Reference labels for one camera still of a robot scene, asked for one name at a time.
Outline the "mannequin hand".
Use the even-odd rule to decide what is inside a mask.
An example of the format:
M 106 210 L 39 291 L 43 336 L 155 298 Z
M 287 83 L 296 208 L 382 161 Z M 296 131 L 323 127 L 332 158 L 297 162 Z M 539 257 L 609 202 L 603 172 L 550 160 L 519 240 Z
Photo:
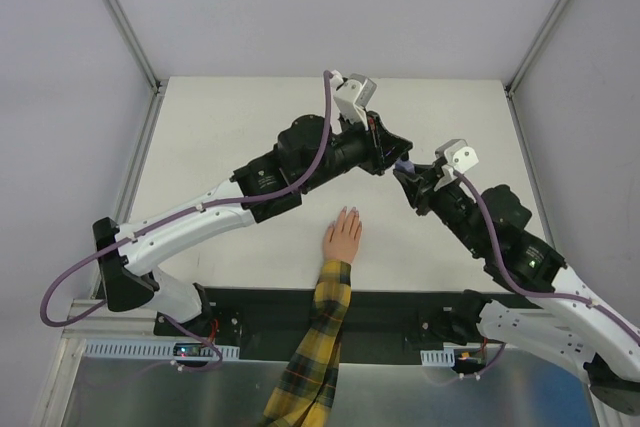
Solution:
M 360 246 L 362 222 L 355 208 L 343 208 L 324 236 L 322 253 L 325 261 L 352 264 Z

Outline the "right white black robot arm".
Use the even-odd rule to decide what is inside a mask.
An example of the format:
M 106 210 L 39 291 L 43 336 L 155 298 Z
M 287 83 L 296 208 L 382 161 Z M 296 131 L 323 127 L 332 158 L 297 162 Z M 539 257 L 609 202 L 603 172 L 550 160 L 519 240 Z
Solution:
M 499 286 L 543 309 L 558 326 L 526 319 L 485 294 L 463 292 L 427 320 L 428 331 L 463 345 L 477 336 L 516 346 L 586 384 L 601 403 L 639 413 L 639 328 L 609 306 L 565 258 L 526 226 L 532 213 L 506 185 L 478 192 L 446 164 L 396 164 L 393 174 L 419 216 L 437 216 Z

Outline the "yellow plaid sleeve forearm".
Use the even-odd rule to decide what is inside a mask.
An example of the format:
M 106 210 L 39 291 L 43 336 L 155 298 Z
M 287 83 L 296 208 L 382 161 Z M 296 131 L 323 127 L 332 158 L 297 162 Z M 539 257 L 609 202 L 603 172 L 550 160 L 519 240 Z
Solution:
M 343 324 L 351 294 L 351 265 L 325 262 L 313 294 L 309 328 L 269 397 L 261 426 L 327 424 L 336 395 Z

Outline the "purple nail polish bottle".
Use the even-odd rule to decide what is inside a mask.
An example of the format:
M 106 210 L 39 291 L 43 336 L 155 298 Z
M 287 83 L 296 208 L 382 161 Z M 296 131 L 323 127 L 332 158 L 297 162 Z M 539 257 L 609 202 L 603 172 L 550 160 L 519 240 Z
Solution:
M 415 172 L 415 166 L 410 160 L 398 160 L 395 163 L 394 169 L 408 174 Z

